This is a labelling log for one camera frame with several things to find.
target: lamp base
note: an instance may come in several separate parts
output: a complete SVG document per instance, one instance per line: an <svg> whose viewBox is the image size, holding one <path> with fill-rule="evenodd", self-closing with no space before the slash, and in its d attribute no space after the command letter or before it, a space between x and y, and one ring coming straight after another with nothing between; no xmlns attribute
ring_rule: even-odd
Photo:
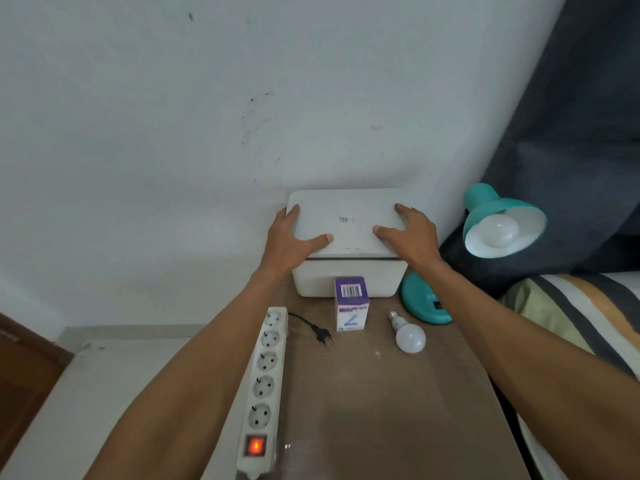
<svg viewBox="0 0 640 480"><path fill-rule="evenodd" d="M417 273L404 277L400 284L400 298L407 311L418 320L435 325L452 322L431 287Z"/></svg>

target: red power switch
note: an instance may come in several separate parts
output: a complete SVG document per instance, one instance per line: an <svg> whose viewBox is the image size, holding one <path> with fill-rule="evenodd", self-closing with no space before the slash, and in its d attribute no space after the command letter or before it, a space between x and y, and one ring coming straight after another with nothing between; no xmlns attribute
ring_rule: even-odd
<svg viewBox="0 0 640 480"><path fill-rule="evenodd" d="M246 446L244 448L245 456L264 456L264 452L267 446L266 436L251 436L246 437Z"/></svg>

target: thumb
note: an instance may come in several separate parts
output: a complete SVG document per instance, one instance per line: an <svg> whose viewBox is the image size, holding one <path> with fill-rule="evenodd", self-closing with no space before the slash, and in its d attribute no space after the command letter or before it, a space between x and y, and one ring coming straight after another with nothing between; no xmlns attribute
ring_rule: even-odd
<svg viewBox="0 0 640 480"><path fill-rule="evenodd" d="M306 241L309 248L309 254L315 253L325 247L327 247L333 241L333 234L320 234L318 237L314 237L313 239L309 239Z"/></svg>
<svg viewBox="0 0 640 480"><path fill-rule="evenodd" d="M382 226L373 226L373 233L380 239L388 239L395 229Z"/></svg>

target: light bulb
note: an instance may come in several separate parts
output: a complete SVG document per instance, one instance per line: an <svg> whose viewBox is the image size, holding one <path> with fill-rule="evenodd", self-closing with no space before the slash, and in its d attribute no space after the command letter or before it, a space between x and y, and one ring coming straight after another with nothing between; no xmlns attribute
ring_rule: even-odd
<svg viewBox="0 0 640 480"><path fill-rule="evenodd" d="M389 313L389 321L396 332L396 344L400 350L407 352L407 354L415 354L424 348L427 337L424 335L424 330L418 325L408 323L396 312Z"/></svg>
<svg viewBox="0 0 640 480"><path fill-rule="evenodd" d="M505 214L485 217L478 224L480 238L492 248L507 248L516 240L519 232L516 219Z"/></svg>

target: white power strip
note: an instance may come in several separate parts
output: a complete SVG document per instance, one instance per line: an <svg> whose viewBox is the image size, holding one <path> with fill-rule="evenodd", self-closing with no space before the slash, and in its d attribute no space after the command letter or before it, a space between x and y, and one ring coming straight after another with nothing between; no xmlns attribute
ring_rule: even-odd
<svg viewBox="0 0 640 480"><path fill-rule="evenodd" d="M250 480L273 471L275 466L288 325L286 308L269 308L251 357L251 377L236 459L236 468Z"/></svg>

